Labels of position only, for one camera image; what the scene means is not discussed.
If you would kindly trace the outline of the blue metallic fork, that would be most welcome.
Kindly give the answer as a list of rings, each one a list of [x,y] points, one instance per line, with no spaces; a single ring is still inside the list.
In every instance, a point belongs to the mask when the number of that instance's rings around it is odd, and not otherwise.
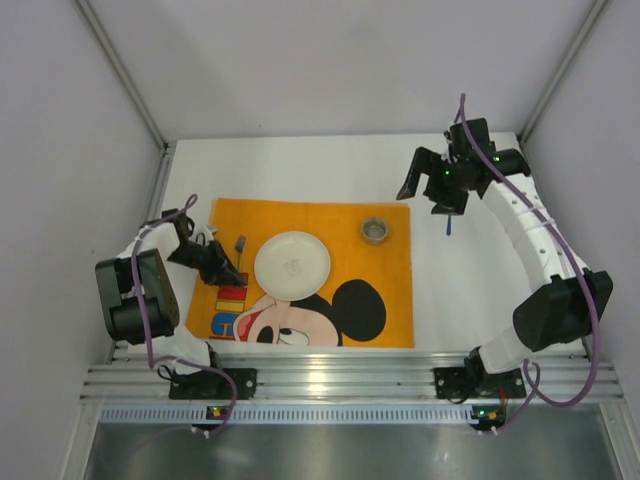
[[[244,235],[240,235],[234,245],[234,250],[236,252],[236,269],[239,272],[242,272],[242,256],[244,253],[244,249],[246,246],[247,237]]]

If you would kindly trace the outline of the white round plate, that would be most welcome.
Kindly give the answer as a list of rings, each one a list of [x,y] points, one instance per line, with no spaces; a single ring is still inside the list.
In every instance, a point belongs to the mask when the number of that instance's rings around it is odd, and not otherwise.
[[[324,243],[302,231],[287,231],[267,240],[254,261],[257,284],[280,301],[299,301],[319,292],[328,280],[331,257]]]

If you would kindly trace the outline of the small metal cup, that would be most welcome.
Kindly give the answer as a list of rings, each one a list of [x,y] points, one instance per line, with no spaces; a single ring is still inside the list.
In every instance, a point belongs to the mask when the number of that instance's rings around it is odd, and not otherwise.
[[[388,223],[379,217],[370,217],[361,225],[361,235],[363,240],[369,245],[383,244],[390,233]]]

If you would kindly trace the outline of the orange Mickey Mouse placemat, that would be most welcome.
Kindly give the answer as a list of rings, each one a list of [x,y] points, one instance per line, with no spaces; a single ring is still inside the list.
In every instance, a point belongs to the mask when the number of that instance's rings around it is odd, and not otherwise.
[[[370,217],[390,227],[381,245],[362,238],[361,225]],[[220,198],[209,219],[235,266],[235,242],[240,235],[247,237],[241,273],[248,284],[216,287],[198,280],[186,316],[195,336],[289,346],[413,347],[408,206]],[[331,257],[328,280],[319,292],[293,302],[268,296],[254,276],[260,247],[287,231],[314,235]]]

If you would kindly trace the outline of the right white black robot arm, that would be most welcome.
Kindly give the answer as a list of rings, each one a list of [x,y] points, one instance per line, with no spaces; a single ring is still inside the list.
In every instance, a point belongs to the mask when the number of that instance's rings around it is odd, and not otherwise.
[[[445,132],[443,153],[415,150],[397,197],[424,196],[434,215],[461,216],[476,193],[503,227],[521,261],[531,294],[512,314],[512,324],[466,358],[481,381],[518,367],[535,353],[590,335],[613,292],[606,271],[593,271],[568,245],[540,199],[531,168],[517,149],[497,149],[485,119],[467,120]]]

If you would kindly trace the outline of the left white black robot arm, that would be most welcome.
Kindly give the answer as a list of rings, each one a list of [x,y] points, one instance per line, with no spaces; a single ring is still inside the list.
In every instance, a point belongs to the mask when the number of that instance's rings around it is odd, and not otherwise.
[[[167,210],[143,224],[124,251],[95,266],[108,335],[116,342],[142,345],[152,370],[162,365],[180,375],[218,370],[208,342],[181,323],[169,263],[197,272],[209,286],[247,285],[220,242],[211,233],[198,242],[196,234],[184,209]]]

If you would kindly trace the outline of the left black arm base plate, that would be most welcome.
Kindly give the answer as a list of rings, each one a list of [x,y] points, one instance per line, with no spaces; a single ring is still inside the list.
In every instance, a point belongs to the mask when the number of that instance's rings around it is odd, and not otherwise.
[[[236,386],[236,399],[252,399],[257,387],[257,370],[254,368],[225,368],[224,373]],[[158,375],[169,381],[169,398],[172,400],[231,400],[232,387],[228,380],[206,371],[189,375],[159,372]]]

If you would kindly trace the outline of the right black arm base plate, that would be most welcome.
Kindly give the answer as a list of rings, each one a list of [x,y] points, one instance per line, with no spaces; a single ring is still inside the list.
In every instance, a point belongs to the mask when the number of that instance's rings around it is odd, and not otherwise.
[[[527,395],[519,369],[473,378],[464,367],[433,369],[436,397],[453,403],[469,399],[524,399]]]

